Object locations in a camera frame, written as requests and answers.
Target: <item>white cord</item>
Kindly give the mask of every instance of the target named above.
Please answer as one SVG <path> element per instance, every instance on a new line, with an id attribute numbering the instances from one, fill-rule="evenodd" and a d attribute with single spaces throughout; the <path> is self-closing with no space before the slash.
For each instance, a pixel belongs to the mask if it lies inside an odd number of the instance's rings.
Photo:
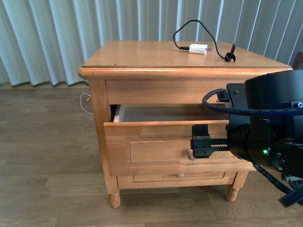
<path id="1" fill-rule="evenodd" d="M 93 113 L 90 113 L 90 112 L 86 111 L 86 110 L 82 107 L 82 95 L 88 95 L 89 98 L 86 99 L 86 101 L 89 101 L 89 100 L 90 100 L 90 94 L 82 93 L 82 94 L 80 95 L 80 106 L 81 106 L 81 109 L 82 109 L 84 112 L 86 112 L 86 113 L 88 113 L 88 114 L 90 114 L 90 115 L 94 115 Z"/>

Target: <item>drawer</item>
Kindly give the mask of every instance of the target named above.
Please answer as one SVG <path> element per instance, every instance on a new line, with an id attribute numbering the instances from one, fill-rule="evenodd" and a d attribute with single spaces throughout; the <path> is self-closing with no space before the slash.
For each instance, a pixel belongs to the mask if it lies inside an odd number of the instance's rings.
<path id="1" fill-rule="evenodd" d="M 104 123 L 112 176 L 248 171 L 252 165 L 229 151 L 189 160 L 191 127 L 208 124 L 211 138 L 226 138 L 226 115 L 202 105 L 121 105 Z"/>
<path id="2" fill-rule="evenodd" d="M 120 189 L 164 188 L 232 184 L 236 172 L 202 173 L 192 175 L 118 176 Z"/>

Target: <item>wooden floor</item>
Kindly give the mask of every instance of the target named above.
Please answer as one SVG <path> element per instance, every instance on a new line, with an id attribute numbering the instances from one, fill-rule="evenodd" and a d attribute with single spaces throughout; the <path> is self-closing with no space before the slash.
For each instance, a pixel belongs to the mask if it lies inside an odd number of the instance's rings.
<path id="1" fill-rule="evenodd" d="M 303 207 L 283 208 L 283 194 L 257 172 L 233 203 L 226 185 L 142 189 L 122 190 L 112 209 L 83 92 L 0 89 L 1 227 L 303 226 Z"/>

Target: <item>nightstand leg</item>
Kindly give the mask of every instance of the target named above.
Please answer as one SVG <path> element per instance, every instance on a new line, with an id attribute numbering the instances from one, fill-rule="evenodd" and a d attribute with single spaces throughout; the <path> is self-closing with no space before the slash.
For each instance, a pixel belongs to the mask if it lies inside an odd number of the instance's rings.
<path id="1" fill-rule="evenodd" d="M 104 122 L 110 122 L 110 108 L 107 99 L 107 88 L 105 80 L 90 79 L 89 88 L 91 101 L 93 104 L 97 138 L 101 154 L 106 190 L 109 194 L 110 205 L 113 208 L 118 208 L 120 206 L 120 195 L 117 184 L 117 177 L 110 175 L 103 126 Z"/>
<path id="2" fill-rule="evenodd" d="M 112 208 L 118 208 L 120 206 L 120 194 L 111 194 L 109 195 L 110 205 Z"/>
<path id="3" fill-rule="evenodd" d="M 233 183 L 229 186 L 228 191 L 226 193 L 226 200 L 228 202 L 234 202 L 238 196 L 238 191 L 243 187 L 248 171 L 245 172 L 237 172 Z"/>

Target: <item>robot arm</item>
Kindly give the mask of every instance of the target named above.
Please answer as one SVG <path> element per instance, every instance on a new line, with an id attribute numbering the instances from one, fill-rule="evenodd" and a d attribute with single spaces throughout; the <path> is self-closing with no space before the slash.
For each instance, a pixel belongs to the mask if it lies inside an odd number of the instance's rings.
<path id="1" fill-rule="evenodd" d="M 207 102 L 217 94 L 225 107 Z M 227 113 L 227 138 L 211 139 L 207 125 L 194 125 L 191 148 L 195 158 L 209 157 L 214 151 L 230 150 L 236 157 L 252 162 L 256 169 L 287 195 L 284 206 L 303 202 L 303 70 L 266 74 L 244 84 L 227 84 L 203 98 L 211 110 Z M 282 174 L 291 191 L 276 182 L 261 167 Z"/>

